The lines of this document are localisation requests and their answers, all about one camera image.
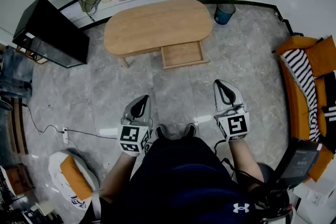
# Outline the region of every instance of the wooden table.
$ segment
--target wooden table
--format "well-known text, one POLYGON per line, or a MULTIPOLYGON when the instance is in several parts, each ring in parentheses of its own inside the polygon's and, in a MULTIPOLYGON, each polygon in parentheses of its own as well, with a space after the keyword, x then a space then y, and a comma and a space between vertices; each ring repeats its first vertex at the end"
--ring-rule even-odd
POLYGON ((163 68, 206 63, 202 39, 212 30, 207 8, 195 0, 172 0, 123 10, 109 19, 104 45, 125 57, 161 50, 163 68))

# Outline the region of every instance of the orange seat cushion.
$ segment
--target orange seat cushion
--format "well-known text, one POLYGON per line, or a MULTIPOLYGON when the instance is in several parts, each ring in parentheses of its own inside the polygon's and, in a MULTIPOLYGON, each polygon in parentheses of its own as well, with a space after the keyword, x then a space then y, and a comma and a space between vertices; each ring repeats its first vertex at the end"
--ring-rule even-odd
POLYGON ((336 47, 332 36, 305 49, 314 77, 336 70, 336 47))
POLYGON ((324 84, 324 78, 315 79, 315 89, 317 95, 317 107, 321 108, 327 106, 326 85, 324 84))
POLYGON ((291 136, 300 139, 309 139, 309 113, 306 98, 294 81, 283 61, 280 61, 280 64, 286 82, 288 102, 290 106, 289 113, 291 136))
POLYGON ((315 45, 317 41, 316 38, 311 37, 291 37, 276 49, 276 54, 282 55, 288 50, 309 48, 315 45))
POLYGON ((331 162, 334 154, 328 150, 324 145, 322 145, 322 149, 320 150, 319 158, 317 159, 314 166, 309 170, 309 176, 316 182, 321 175, 323 174, 324 170, 326 169, 327 165, 331 162))
POLYGON ((317 110, 317 126, 319 127, 320 133, 325 137, 327 134, 327 123, 326 123, 326 117, 324 116, 324 113, 322 109, 317 110))
POLYGON ((70 155, 61 163, 60 168, 73 192, 80 200, 85 200, 92 196, 92 188, 70 155))

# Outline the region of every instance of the blue trash can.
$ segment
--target blue trash can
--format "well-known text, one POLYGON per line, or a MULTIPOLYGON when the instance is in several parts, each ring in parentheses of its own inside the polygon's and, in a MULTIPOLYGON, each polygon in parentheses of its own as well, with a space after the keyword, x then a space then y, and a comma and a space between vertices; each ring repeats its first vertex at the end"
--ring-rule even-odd
POLYGON ((215 21, 220 25, 226 25, 233 13, 236 12, 236 7, 233 4, 217 4, 215 12, 215 21))

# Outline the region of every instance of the sneaker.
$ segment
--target sneaker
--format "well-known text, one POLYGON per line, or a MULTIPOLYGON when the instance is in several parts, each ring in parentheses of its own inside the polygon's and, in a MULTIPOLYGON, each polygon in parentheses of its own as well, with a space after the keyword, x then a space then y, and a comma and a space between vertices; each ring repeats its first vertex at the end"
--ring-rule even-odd
POLYGON ((164 124, 159 124, 156 127, 155 134, 157 138, 166 138, 167 133, 167 127, 164 124))
POLYGON ((196 135, 196 126, 194 123, 189 123, 184 130, 184 136, 193 137, 196 135))

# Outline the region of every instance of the under armour logo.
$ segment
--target under armour logo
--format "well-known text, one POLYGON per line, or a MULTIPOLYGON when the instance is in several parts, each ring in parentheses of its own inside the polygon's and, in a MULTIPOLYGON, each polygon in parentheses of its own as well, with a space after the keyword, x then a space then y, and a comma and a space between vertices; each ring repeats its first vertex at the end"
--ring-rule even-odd
POLYGON ((245 210, 245 213, 248 213, 250 210, 248 210, 249 204, 245 204, 245 206, 239 206, 238 204, 234 204, 233 207, 235 208, 233 210, 234 213, 238 213, 239 210, 245 210))

